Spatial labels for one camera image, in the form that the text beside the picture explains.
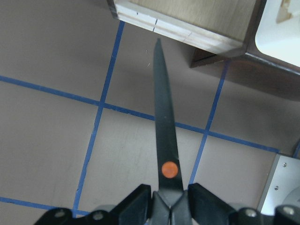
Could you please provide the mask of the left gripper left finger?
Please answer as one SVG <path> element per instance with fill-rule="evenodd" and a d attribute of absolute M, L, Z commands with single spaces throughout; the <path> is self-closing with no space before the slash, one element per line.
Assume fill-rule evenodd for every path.
<path fill-rule="evenodd" d="M 54 208 L 44 213 L 36 225 L 168 225 L 169 208 L 158 192 L 141 184 L 112 210 L 94 210 L 74 218 L 67 208 Z"/>

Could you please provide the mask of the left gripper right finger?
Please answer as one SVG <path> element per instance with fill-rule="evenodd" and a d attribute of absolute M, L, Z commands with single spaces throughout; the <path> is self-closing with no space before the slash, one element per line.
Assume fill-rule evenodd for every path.
<path fill-rule="evenodd" d="M 235 210 L 198 183 L 190 184 L 183 197 L 171 208 L 172 225 L 298 225 L 299 207 L 289 204 L 279 205 L 274 215 L 243 207 Z"/>

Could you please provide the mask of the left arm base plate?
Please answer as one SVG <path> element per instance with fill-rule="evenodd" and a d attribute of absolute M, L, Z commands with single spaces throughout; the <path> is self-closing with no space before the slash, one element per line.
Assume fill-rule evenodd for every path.
<path fill-rule="evenodd" d="M 300 206 L 300 160 L 276 155 L 257 209 L 274 215 L 279 205 Z"/>

